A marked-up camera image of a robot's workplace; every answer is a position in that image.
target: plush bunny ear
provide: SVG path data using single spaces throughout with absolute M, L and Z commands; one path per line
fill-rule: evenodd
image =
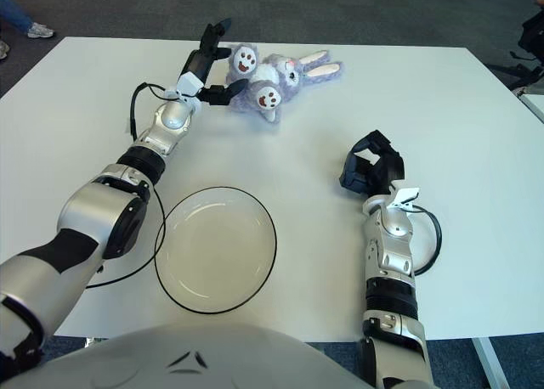
M 334 62 L 332 64 L 321 65 L 304 73 L 304 83 L 308 84 L 330 81 L 331 79 L 342 75 L 342 72 L 342 62 Z
M 331 60 L 331 57 L 329 56 L 329 51 L 319 51 L 315 54 L 305 56 L 298 61 L 303 65 L 303 70 L 306 71 L 314 69 L 319 65 L 323 65 L 329 60 Z

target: silver robot arm segment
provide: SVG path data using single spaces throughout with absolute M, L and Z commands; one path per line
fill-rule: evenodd
M 65 204 L 57 235 L 46 245 L 9 258 L 0 265 L 0 361 L 2 378 L 39 361 L 40 347 L 62 324 L 88 281 L 105 260 L 134 246 L 147 202 L 167 160 L 187 133 L 201 101 L 228 104 L 247 84 L 204 88 L 230 22 L 208 25 L 200 49 L 193 51 L 175 87 L 156 111 L 151 126 L 116 164 L 83 185 Z
M 375 164 L 357 153 L 368 149 Z M 349 151 L 340 184 L 365 196 L 365 312 L 359 375 L 379 389 L 416 381 L 434 387 L 425 331 L 417 319 L 408 219 L 419 188 L 407 187 L 404 161 L 378 130 Z
M 393 181 L 392 194 L 372 196 L 363 205 L 366 311 L 360 373 L 376 388 L 403 381 L 433 383 L 425 331 L 417 320 L 413 229 L 405 211 L 411 211 L 419 189 L 403 188 L 403 182 Z

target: person's leg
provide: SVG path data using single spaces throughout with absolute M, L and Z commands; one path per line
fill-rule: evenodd
M 32 27 L 31 18 L 13 0 L 0 0 L 0 18 L 6 20 L 23 34 Z

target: sneaker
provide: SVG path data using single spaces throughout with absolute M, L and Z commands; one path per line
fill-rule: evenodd
M 8 56 L 8 52 L 9 45 L 4 41 L 0 41 L 0 59 L 4 59 L 6 56 Z
M 50 38 L 54 35 L 54 31 L 47 26 L 34 23 L 31 28 L 26 33 L 26 36 L 29 38 Z

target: purple plush toy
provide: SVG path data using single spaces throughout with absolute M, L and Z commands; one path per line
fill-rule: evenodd
M 243 92 L 230 105 L 237 111 L 258 111 L 268 122 L 280 121 L 280 105 L 291 100 L 304 85 L 329 81 L 343 71 L 341 62 L 327 64 L 328 51 L 319 51 L 301 59 L 270 55 L 259 61 L 257 48 L 242 43 L 229 57 L 227 83 L 249 79 Z

